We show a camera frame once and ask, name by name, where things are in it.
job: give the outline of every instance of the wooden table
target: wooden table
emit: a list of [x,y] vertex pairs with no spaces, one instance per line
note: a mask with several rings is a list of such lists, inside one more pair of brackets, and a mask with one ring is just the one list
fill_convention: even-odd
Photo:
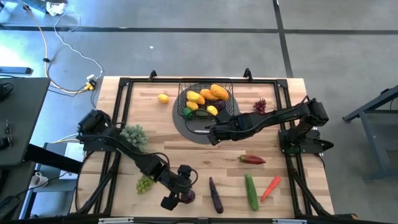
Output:
[[[99,93],[97,108],[112,115],[120,77],[105,77]],[[304,80],[287,79],[292,105],[299,103],[306,95]],[[165,93],[170,103],[162,105],[157,95]],[[243,141],[224,141],[217,146],[196,144],[186,140],[175,129],[172,121],[172,107],[178,95],[178,83],[135,83],[129,107],[127,125],[140,124],[149,137],[148,152],[164,152],[170,158],[171,167],[177,170],[180,164],[187,164],[199,173],[198,182],[193,186],[196,199],[185,205],[180,203],[173,211],[160,206],[169,191],[161,184],[155,184],[150,192],[138,195],[137,180],[141,173],[133,160],[122,156],[118,180],[114,193],[112,216],[132,217],[229,217],[229,218],[290,218],[294,217],[292,199],[285,157],[280,153],[277,140],[279,125],[263,129],[252,138]],[[234,97],[241,112],[252,111],[252,105],[259,98],[267,100],[266,111],[276,109],[275,93],[267,84],[235,84]],[[237,157],[254,154],[266,160],[264,165],[242,164]],[[100,179],[103,152],[95,152],[86,162],[80,177],[78,196],[80,206],[89,198]],[[319,158],[303,154],[307,184],[324,208],[333,213],[325,171]],[[259,210],[252,211],[246,197],[244,175],[252,174],[259,198],[271,180],[279,175],[281,183],[267,197],[259,202]],[[224,213],[217,214],[210,197],[209,177],[213,177]],[[297,191],[300,208],[304,211],[301,190]],[[101,211],[108,196],[104,191]]]

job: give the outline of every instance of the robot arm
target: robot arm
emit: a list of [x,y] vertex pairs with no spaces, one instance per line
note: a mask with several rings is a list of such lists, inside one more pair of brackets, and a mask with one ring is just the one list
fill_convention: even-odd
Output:
[[170,190],[170,195],[163,198],[161,206],[173,210],[180,202],[180,195],[187,194],[195,183],[190,180],[191,171],[196,174],[197,172],[190,166],[181,165],[177,171],[178,174],[173,173],[170,170],[169,158],[165,154],[161,152],[144,154],[121,136],[122,129],[113,126],[110,120],[111,118],[106,113],[91,110],[78,123],[79,136],[77,138],[89,147],[113,147],[130,157],[144,175],[154,182],[160,182]]
[[312,130],[314,126],[325,125],[329,118],[322,103],[316,99],[309,100],[306,96],[303,101],[291,108],[272,111],[265,114],[242,113],[233,116],[227,122],[214,124],[209,128],[208,139],[212,145],[221,141],[239,141],[249,138],[263,128],[275,124],[286,123],[299,119],[296,127],[289,130],[280,130],[279,140],[281,148],[298,146],[305,141],[322,143],[322,150],[333,147],[333,144],[319,139],[319,132]]

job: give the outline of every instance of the green grapes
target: green grapes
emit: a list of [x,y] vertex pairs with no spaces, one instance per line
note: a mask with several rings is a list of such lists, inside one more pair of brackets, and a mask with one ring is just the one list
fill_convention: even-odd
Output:
[[145,192],[148,192],[151,188],[152,185],[155,182],[153,180],[151,180],[150,178],[146,177],[146,176],[142,176],[137,183],[137,193],[138,194],[143,194]]

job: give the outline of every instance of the wire basket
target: wire basket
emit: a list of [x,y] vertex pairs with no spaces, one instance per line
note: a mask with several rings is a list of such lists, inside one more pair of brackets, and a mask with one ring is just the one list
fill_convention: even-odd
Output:
[[[206,81],[206,80],[195,80],[191,78],[182,78],[180,80],[180,84],[178,86],[178,108],[177,112],[179,116],[182,116],[184,119],[186,116],[184,115],[183,111],[184,108],[187,107],[187,92],[188,91],[195,91],[197,93],[200,93],[200,90],[202,89],[210,89],[210,86],[212,84],[219,85],[223,87],[229,95],[228,100],[225,101],[225,109],[226,112],[228,112],[229,115],[234,115],[234,91],[233,91],[233,83],[232,80],[229,80],[228,82],[211,82],[211,81]],[[198,105],[199,109],[206,110],[207,106],[214,105],[215,101],[211,100],[206,100],[204,105]],[[196,115],[195,113],[192,113],[190,116],[190,119],[214,119],[212,116],[203,116],[203,115]]]

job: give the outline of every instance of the concrete floor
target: concrete floor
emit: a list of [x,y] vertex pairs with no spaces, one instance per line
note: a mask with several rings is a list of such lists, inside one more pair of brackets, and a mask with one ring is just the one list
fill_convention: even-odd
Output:
[[[397,1],[377,0],[280,0],[285,29],[396,30]],[[182,27],[276,29],[272,0],[143,1],[69,0],[86,27]],[[43,26],[57,17],[36,13]],[[25,11],[7,3],[0,12],[4,26],[33,26]],[[73,15],[60,23],[74,26]],[[66,88],[77,89],[98,67],[63,46],[53,32],[49,43],[52,78]],[[286,77],[278,34],[61,32],[65,41],[102,64],[105,75],[233,76],[251,68],[256,77]],[[36,31],[0,32],[0,62],[29,66],[33,77],[44,76],[44,47]],[[330,122],[320,128],[324,139],[335,143],[325,153],[326,175],[336,213],[356,213],[360,219],[395,223],[398,220],[398,179],[363,182],[376,161],[362,125],[346,124],[341,117],[398,83],[396,35],[298,35],[286,34],[295,78],[304,78],[310,97],[322,101]],[[393,105],[398,108],[398,101]],[[75,98],[49,92],[32,143],[56,141],[76,132],[76,124],[91,109],[90,94]],[[45,133],[44,127],[52,128]],[[34,213],[48,211],[39,195]],[[64,195],[51,196],[62,200]]]

